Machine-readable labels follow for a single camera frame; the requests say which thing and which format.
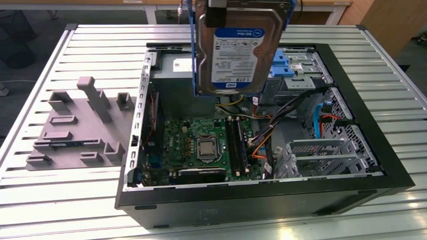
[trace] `aluminum slats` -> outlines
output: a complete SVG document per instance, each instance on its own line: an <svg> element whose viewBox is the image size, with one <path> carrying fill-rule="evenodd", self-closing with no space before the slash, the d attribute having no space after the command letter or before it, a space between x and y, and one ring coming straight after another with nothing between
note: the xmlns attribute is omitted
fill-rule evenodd
<svg viewBox="0 0 427 240"><path fill-rule="evenodd" d="M145 230L115 210L119 167L27 171L53 90L83 97L76 79L96 79L107 96L137 94L145 44L189 42L185 25L80 25L69 31L0 168L0 238L420 239L426 238L427 111L408 83L353 26L289 26L283 43L329 44L416 186L343 215Z"/></svg>

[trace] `connector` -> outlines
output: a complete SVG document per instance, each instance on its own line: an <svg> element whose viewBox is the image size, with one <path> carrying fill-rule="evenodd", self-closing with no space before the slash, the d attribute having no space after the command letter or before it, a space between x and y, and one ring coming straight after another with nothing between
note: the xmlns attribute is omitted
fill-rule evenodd
<svg viewBox="0 0 427 240"><path fill-rule="evenodd" d="M321 112L324 112L325 114L331 114L332 113L332 102L331 101L324 101L323 102Z"/></svg>
<svg viewBox="0 0 427 240"><path fill-rule="evenodd" d="M328 124L332 122L332 118L331 117L323 117L321 115L319 116L319 122L323 124Z"/></svg>
<svg viewBox="0 0 427 240"><path fill-rule="evenodd" d="M352 119L336 119L333 127L347 127L348 125L356 125L355 120Z"/></svg>

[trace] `hard drive label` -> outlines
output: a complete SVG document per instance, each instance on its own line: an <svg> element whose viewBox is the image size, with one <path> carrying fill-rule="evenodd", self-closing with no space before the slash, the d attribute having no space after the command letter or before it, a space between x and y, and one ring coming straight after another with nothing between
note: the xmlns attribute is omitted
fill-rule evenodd
<svg viewBox="0 0 427 240"><path fill-rule="evenodd" d="M216 29L211 79L216 88L244 88L251 84L259 61L253 50L261 44L264 34L261 28Z"/></svg>

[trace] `motherboard chip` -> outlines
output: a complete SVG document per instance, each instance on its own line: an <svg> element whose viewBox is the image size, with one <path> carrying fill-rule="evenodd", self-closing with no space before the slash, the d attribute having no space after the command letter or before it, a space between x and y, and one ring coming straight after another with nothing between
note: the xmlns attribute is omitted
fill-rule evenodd
<svg viewBox="0 0 427 240"><path fill-rule="evenodd" d="M211 163L217 159L217 139L215 135L200 135L196 139L197 160Z"/></svg>
<svg viewBox="0 0 427 240"><path fill-rule="evenodd" d="M200 152L200 155L213 155L215 153L213 142L212 141L200 142L199 152Z"/></svg>

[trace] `yellow wire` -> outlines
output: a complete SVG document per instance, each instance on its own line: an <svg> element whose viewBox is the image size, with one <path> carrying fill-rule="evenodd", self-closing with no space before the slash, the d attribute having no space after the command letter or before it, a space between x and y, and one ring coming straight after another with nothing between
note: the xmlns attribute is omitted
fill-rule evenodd
<svg viewBox="0 0 427 240"><path fill-rule="evenodd" d="M223 106L223 107L232 106L232 105L239 104L243 101L243 99L245 99L245 96L241 95L241 97L240 97L240 99L237 101L231 102L231 103L215 104L215 106Z"/></svg>

